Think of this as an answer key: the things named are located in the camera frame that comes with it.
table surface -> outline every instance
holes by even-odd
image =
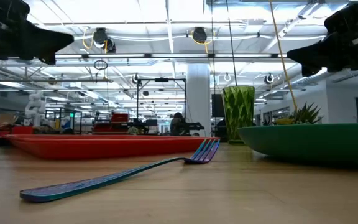
[[[358,170],[275,161],[226,144],[209,164],[173,162],[54,202],[19,198],[22,189],[172,156],[45,161],[0,148],[0,223],[358,223]]]

ceiling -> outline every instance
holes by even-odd
[[[30,6],[28,20],[43,29],[64,32],[75,36],[75,42],[58,52],[66,54],[103,54],[103,49],[92,43],[92,33],[98,27],[105,27],[107,34],[115,42],[117,54],[277,54],[275,29],[268,1],[228,0],[25,0]],[[321,40],[326,29],[324,19],[342,9],[347,1],[274,1],[274,16],[281,37],[283,53],[313,44]],[[205,45],[196,44],[191,38],[195,27],[204,27],[208,37],[214,41]],[[217,58],[214,66],[211,59],[192,58],[110,58],[103,59],[109,67],[105,70],[94,68],[95,61],[80,58],[60,58],[58,66],[46,66],[38,60],[21,62],[18,60],[0,61],[0,79],[18,80],[69,80],[50,85],[47,82],[21,83],[23,89],[87,89],[95,90],[97,99],[81,96],[75,91],[45,92],[47,96],[67,98],[67,101],[48,99],[51,103],[100,103],[94,108],[103,109],[102,103],[110,101],[117,110],[133,108],[135,85],[132,77],[141,78],[186,78],[189,63],[209,63],[211,88],[221,89],[233,84],[234,66],[239,85],[253,85],[257,89],[270,89],[284,80],[283,68],[278,58],[252,58],[236,60]],[[285,60],[291,77],[300,74],[299,65]],[[265,86],[264,77],[273,74],[274,86]],[[19,89],[0,84],[6,91]],[[150,82],[144,87],[176,91],[150,91],[141,98],[183,99],[180,84],[175,82]],[[158,110],[150,108],[144,101],[140,114],[169,114],[180,111],[183,100],[160,101]]]

white robot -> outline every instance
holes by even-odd
[[[30,94],[30,101],[24,110],[24,126],[30,126],[31,124],[33,127],[40,126],[41,116],[45,113],[45,102],[41,100],[42,94],[43,92],[40,90]]]

fork handle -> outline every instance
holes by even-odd
[[[106,185],[115,184],[117,182],[122,181],[126,177],[130,177],[145,170],[149,170],[153,167],[157,167],[178,160],[184,160],[185,162],[191,161],[191,159],[185,157],[174,157],[171,159],[165,159],[162,161],[154,162],[152,164],[136,167],[134,169],[124,170],[115,174],[96,177],[93,179],[21,190],[20,198],[30,202],[50,202],[52,200],[58,200],[90,190],[98,189]]]

person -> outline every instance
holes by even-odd
[[[170,125],[170,129],[171,129],[171,134],[173,136],[179,136],[182,134],[183,129],[180,128],[180,123],[183,122],[183,115],[179,112],[175,113],[173,115],[173,119],[171,121],[171,125]]]

